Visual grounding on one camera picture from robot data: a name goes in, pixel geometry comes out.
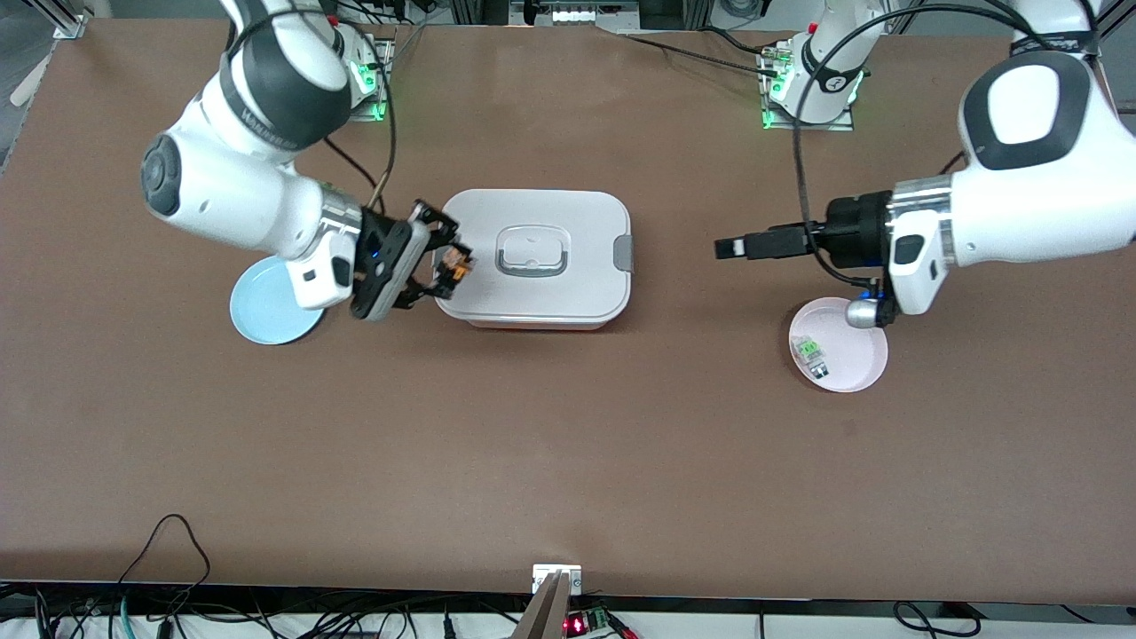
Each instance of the table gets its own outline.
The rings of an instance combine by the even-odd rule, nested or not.
[[[260,256],[151,218],[137,185],[225,31],[94,20],[0,183],[0,576],[115,579],[177,511],[217,582],[524,591],[559,561],[607,594],[1133,601],[1131,251],[953,272],[888,329],[877,384],[824,393],[787,322],[852,291],[808,259],[712,259],[799,215],[751,76],[593,28],[428,27],[395,69],[389,206],[610,192],[632,211],[629,307],[588,334],[340,307],[258,347],[227,300]],[[884,39],[857,132],[805,134],[813,206],[934,174],[1003,55]],[[382,124],[335,139],[385,161]],[[323,147],[298,167],[367,192]],[[169,529],[133,576],[199,571]]]

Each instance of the cable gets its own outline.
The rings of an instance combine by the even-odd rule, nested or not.
[[[243,47],[244,43],[250,38],[252,38],[258,31],[270,25],[273,20],[275,20],[276,18],[281,16],[295,16],[301,14],[316,14],[326,17],[323,9],[286,9],[284,11],[276,11],[275,14],[268,14],[267,16],[264,16],[262,18],[253,20],[248,25],[245,25],[244,28],[241,30],[241,33],[236,35],[236,39],[233,40],[233,43],[228,47],[225,57],[229,61],[233,61],[233,58],[236,57],[236,52],[241,50],[241,47]]]
[[[1002,15],[1002,14],[999,14],[996,11],[991,11],[988,9],[982,9],[982,8],[977,8],[977,7],[967,7],[967,6],[963,6],[963,5],[920,5],[920,6],[913,6],[913,7],[905,7],[905,8],[902,8],[902,9],[896,9],[894,11],[888,11],[886,14],[883,14],[883,15],[876,16],[875,18],[869,19],[864,24],[862,24],[862,25],[858,26],[857,28],[852,30],[840,42],[837,42],[836,45],[833,47],[833,49],[830,51],[828,51],[828,55],[825,56],[825,59],[821,60],[817,65],[816,70],[812,74],[810,74],[809,75],[809,80],[805,81],[804,90],[801,92],[801,101],[797,103],[796,113],[793,114],[794,115],[794,117],[792,118],[793,119],[793,165],[794,165],[794,168],[796,171],[796,189],[797,189],[797,199],[800,200],[800,204],[801,204],[801,219],[804,222],[804,230],[805,230],[804,236],[805,236],[805,240],[809,242],[809,249],[812,251],[812,255],[816,257],[817,263],[820,265],[820,267],[826,273],[828,273],[835,280],[837,280],[840,282],[844,282],[845,284],[851,284],[853,287],[860,287],[860,288],[863,288],[863,289],[872,290],[872,288],[876,284],[875,284],[875,280],[874,279],[869,279],[869,277],[850,277],[850,276],[847,276],[847,275],[838,272],[833,265],[830,265],[827,260],[825,260],[825,258],[820,255],[819,250],[817,249],[817,240],[816,240],[816,238],[812,236],[812,232],[811,231],[812,231],[812,227],[813,227],[813,222],[812,222],[812,218],[811,218],[811,215],[810,215],[810,209],[809,209],[809,189],[808,189],[808,183],[805,181],[805,174],[804,174],[804,156],[803,156],[802,150],[801,150],[801,115],[804,113],[804,105],[805,105],[805,102],[809,99],[809,92],[812,90],[813,84],[816,84],[816,82],[817,82],[817,74],[820,73],[821,69],[826,68],[828,66],[828,63],[833,59],[833,57],[836,56],[836,53],[841,49],[843,49],[844,47],[846,47],[849,42],[852,42],[852,40],[854,40],[860,34],[864,33],[869,28],[871,28],[871,27],[874,27],[874,26],[876,26],[878,24],[885,23],[885,22],[887,22],[887,20],[889,20],[892,18],[896,18],[896,17],[901,17],[901,16],[908,16],[908,15],[922,14],[922,13],[927,13],[927,11],[936,11],[936,13],[937,11],[943,11],[943,13],[969,14],[969,15],[975,15],[975,16],[980,16],[980,17],[989,18],[989,19],[1000,22],[1002,24],[1005,24],[1006,26],[1009,26],[1011,28],[1017,28],[1018,31],[1021,31],[1022,33],[1026,33],[1027,35],[1029,35],[1030,38],[1033,38],[1035,41],[1037,41],[1043,48],[1052,49],[1052,45],[1050,45],[1047,42],[1045,42],[1044,40],[1042,40],[1042,38],[1039,35],[1037,35],[1037,33],[1034,32],[1034,30],[1028,24],[1017,24],[1013,18],[1011,18],[1009,16],[1005,16],[1005,15]]]
[[[375,182],[375,176],[373,176],[369,171],[367,171],[366,168],[364,168],[361,164],[359,164],[358,161],[356,161],[356,159],[353,157],[349,156],[346,151],[344,151],[343,149],[341,149],[339,144],[336,144],[335,142],[333,142],[329,136],[328,138],[324,138],[324,143],[326,143],[328,147],[331,147],[332,150],[335,151],[335,153],[339,155],[341,158],[343,158],[344,161],[346,161],[348,164],[350,164],[351,166],[353,166],[354,169],[358,171],[367,180],[367,182],[370,184],[371,189],[374,189],[375,186],[378,185],[378,182]]]
[[[415,626],[415,617],[410,614],[410,606],[407,606],[404,614],[407,615],[407,623],[410,625],[410,634],[415,639],[418,639],[418,628]]]
[[[734,47],[735,49],[741,49],[742,51],[745,51],[746,53],[753,53],[754,56],[760,56],[761,55],[761,50],[765,49],[766,47],[772,47],[774,44],[777,44],[777,41],[775,40],[775,41],[770,42],[769,44],[762,44],[761,47],[747,47],[747,45],[742,44],[741,42],[738,42],[737,39],[734,38],[733,35],[730,35],[728,31],[718,28],[716,26],[704,26],[704,27],[700,28],[699,31],[705,31],[705,32],[709,32],[709,33],[716,33],[716,34],[722,36],[722,39],[725,39],[726,42],[729,42],[730,45]]]
[[[204,548],[201,547],[201,542],[198,541],[198,536],[194,534],[193,526],[190,525],[189,520],[186,520],[183,515],[178,513],[169,513],[168,515],[158,520],[158,523],[154,524],[153,530],[150,532],[150,538],[147,539],[145,541],[145,546],[142,547],[142,551],[139,553],[137,557],[134,557],[134,561],[131,562],[131,565],[126,566],[126,570],[123,571],[123,574],[118,575],[118,580],[115,581],[115,586],[120,586],[124,581],[126,581],[126,575],[131,574],[131,571],[134,570],[134,566],[139,565],[139,562],[141,562],[145,557],[147,553],[150,551],[150,546],[153,545],[153,540],[158,537],[158,531],[161,530],[161,525],[166,523],[168,520],[177,520],[178,522],[182,523],[183,526],[185,526],[185,532],[190,536],[190,543],[193,545],[193,548],[198,551],[198,555],[201,557],[201,562],[204,564],[206,567],[204,572],[201,573],[201,576],[198,578],[197,581],[191,583],[189,587],[184,588],[181,592],[178,592],[177,596],[174,597],[174,601],[177,601],[178,598],[181,598],[181,601],[177,601],[176,606],[173,606],[173,603],[170,603],[170,605],[174,608],[173,612],[170,612],[167,615],[170,616],[170,615],[176,615],[178,611],[182,609],[182,606],[184,606],[190,598],[190,591],[197,588],[198,586],[204,583],[204,581],[209,579],[209,573],[212,571],[212,562],[209,561],[209,555],[206,554]]]
[[[1088,31],[1094,35],[1101,31],[1101,24],[1096,19],[1096,13],[1093,11],[1093,5],[1088,0],[1077,0],[1080,2],[1080,9],[1085,11],[1085,19],[1088,22]]]
[[[913,612],[916,616],[919,617],[919,621],[922,623],[922,625],[921,626],[916,625],[910,621],[903,619],[903,615],[900,613],[900,611],[902,611],[903,608],[910,608],[911,612]],[[975,626],[966,632],[957,632],[954,630],[943,630],[942,628],[935,628],[934,625],[930,624],[930,620],[927,619],[927,615],[922,614],[922,611],[916,607],[916,605],[912,604],[911,601],[896,601],[895,605],[892,606],[892,614],[895,615],[895,621],[900,622],[900,624],[903,625],[903,628],[907,628],[909,630],[914,630],[916,632],[926,632],[930,637],[930,639],[938,639],[939,634],[944,637],[959,637],[966,639],[967,637],[974,637],[983,631],[983,622],[982,620],[978,619],[972,620],[975,622]]]
[[[437,13],[434,13],[434,14],[427,15],[423,19],[423,22],[419,23],[418,26],[416,26],[414,28],[414,31],[410,32],[410,35],[407,36],[407,41],[402,43],[402,47],[399,47],[398,49],[394,50],[394,55],[391,56],[391,63],[394,63],[394,60],[398,60],[399,57],[402,56],[402,53],[404,53],[407,51],[407,49],[409,49],[412,43],[417,42],[418,39],[421,38],[423,27],[426,26],[427,23],[429,23],[435,17],[441,16],[442,14],[445,13],[445,7],[442,7],[441,5],[438,5],[438,7],[442,10],[440,10]]]
[[[959,151],[959,152],[954,153],[954,157],[951,158],[951,161],[946,163],[946,165],[943,166],[942,169],[939,169],[938,174],[939,175],[946,175],[947,173],[950,173],[951,169],[954,168],[954,165],[959,164],[959,160],[961,160],[962,158],[964,158],[966,155],[967,155],[966,151]]]
[[[367,208],[375,208],[376,204],[382,202],[383,190],[386,189],[386,182],[391,179],[391,172],[394,171],[394,157],[399,149],[398,128],[394,125],[394,94],[391,93],[391,80],[387,77],[386,65],[379,65],[378,77],[383,82],[383,91],[386,93],[386,116],[390,119],[391,127],[391,150],[386,156],[386,168],[383,174],[378,177],[378,184],[375,185],[375,191],[370,196],[370,201],[367,202]]]
[[[134,637],[134,629],[131,628],[131,617],[126,615],[126,597],[123,597],[122,601],[118,603],[118,617],[123,622],[123,630],[126,631],[126,639],[136,639]],[[115,616],[107,616],[107,623],[114,624]]]
[[[509,621],[511,621],[513,623],[518,623],[518,624],[520,623],[519,619],[517,619],[517,617],[512,616],[511,614],[502,611],[501,608],[498,608],[495,606],[491,606],[487,603],[482,601],[481,599],[477,600],[477,605],[482,606],[483,608],[486,608],[490,612],[496,613],[496,614],[503,616],[504,619],[507,619],[507,620],[509,620]]]
[[[392,19],[392,20],[399,20],[400,23],[415,24],[414,20],[411,20],[410,18],[407,18],[407,17],[401,17],[400,18],[399,16],[395,16],[394,14],[384,14],[382,11],[376,11],[374,9],[368,9],[368,8],[366,8],[366,7],[362,6],[362,2],[346,5],[346,3],[344,3],[344,0],[335,0],[335,5],[339,6],[339,7],[342,7],[344,9],[351,9],[352,11],[359,11],[360,14],[362,14],[365,16],[368,16],[368,17],[371,17],[371,18],[389,18],[389,19]]]
[[[1085,616],[1085,615],[1083,615],[1083,614],[1078,613],[1077,611],[1075,611],[1075,609],[1070,608],[1069,606],[1067,606],[1067,605],[1064,605],[1064,604],[1061,604],[1061,608],[1062,608],[1062,609],[1063,609],[1064,612],[1067,612],[1067,613],[1071,614],[1072,616],[1075,616],[1075,617],[1079,619],[1080,621],[1083,621],[1083,622],[1085,622],[1085,623],[1096,623],[1095,621],[1093,621],[1093,620],[1088,619],[1087,616]]]
[[[273,639],[282,639],[279,632],[276,632],[276,629],[273,628],[273,623],[268,621],[267,616],[265,616],[265,611],[260,609],[260,601],[257,600],[257,591],[253,590],[251,587],[249,587],[249,598],[252,599],[252,605],[257,608],[257,616],[259,616],[260,621],[264,622],[265,628],[268,629],[268,632],[269,634],[273,636]]]
[[[770,76],[770,77],[777,75],[777,73],[774,72],[772,69],[760,69],[758,67],[750,67],[750,66],[745,66],[745,65],[740,65],[737,63],[730,63],[730,61],[727,61],[727,60],[721,60],[721,59],[718,59],[718,58],[712,58],[710,56],[704,56],[702,53],[696,53],[694,51],[687,51],[686,49],[679,49],[678,47],[671,47],[670,44],[663,44],[662,42],[653,42],[651,40],[644,40],[642,38],[635,38],[634,35],[623,35],[621,38],[626,38],[627,40],[633,40],[635,42],[641,42],[643,44],[650,44],[651,47],[658,47],[659,49],[662,49],[665,51],[674,51],[675,53],[679,53],[679,55],[683,55],[683,56],[688,56],[691,58],[696,58],[699,60],[705,60],[708,63],[712,63],[712,64],[716,64],[716,65],[721,65],[721,66],[725,66],[725,67],[730,67],[730,68],[736,68],[736,69],[740,69],[740,70],[755,73],[758,75],[767,75],[767,76]]]

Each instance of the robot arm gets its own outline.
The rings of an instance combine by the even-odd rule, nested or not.
[[[959,109],[966,169],[834,200],[824,224],[719,240],[717,257],[807,255],[811,233],[837,268],[884,267],[875,294],[849,307],[852,325],[870,327],[927,312],[953,267],[1128,246],[1136,184],[1126,168],[1136,161],[1136,140],[1079,45],[1093,40],[1080,3],[1018,5],[1034,31],[1066,52],[1034,51],[1019,39],[1018,55],[970,86]]]
[[[826,0],[815,31],[810,28],[797,33],[784,44],[770,49],[778,57],[774,67],[779,73],[779,80],[772,84],[769,99],[785,109],[790,117],[800,117],[808,124],[822,124],[840,117],[849,106],[860,82],[863,63],[884,32],[884,25],[858,35],[836,52],[828,66],[817,67],[845,35],[883,14],[880,0]],[[804,111],[799,116],[804,86],[813,73],[817,81],[804,102]]]
[[[462,257],[451,262],[468,268],[452,221],[424,204],[410,219],[393,221],[295,172],[301,151],[383,91],[374,45],[349,25],[333,27],[318,0],[222,5],[241,35],[147,150],[142,191],[151,213],[197,235],[282,257],[304,308],[358,293],[352,313],[378,321],[423,294],[449,294],[446,285],[421,287],[410,274],[426,250],[448,244]],[[432,223],[440,229],[431,231]],[[441,284],[452,284],[453,275],[442,273]]]

